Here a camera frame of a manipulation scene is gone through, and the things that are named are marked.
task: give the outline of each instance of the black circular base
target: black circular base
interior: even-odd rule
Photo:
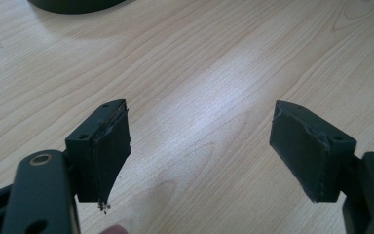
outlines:
[[[33,5],[53,13],[83,14],[115,6],[125,0],[28,0]]]

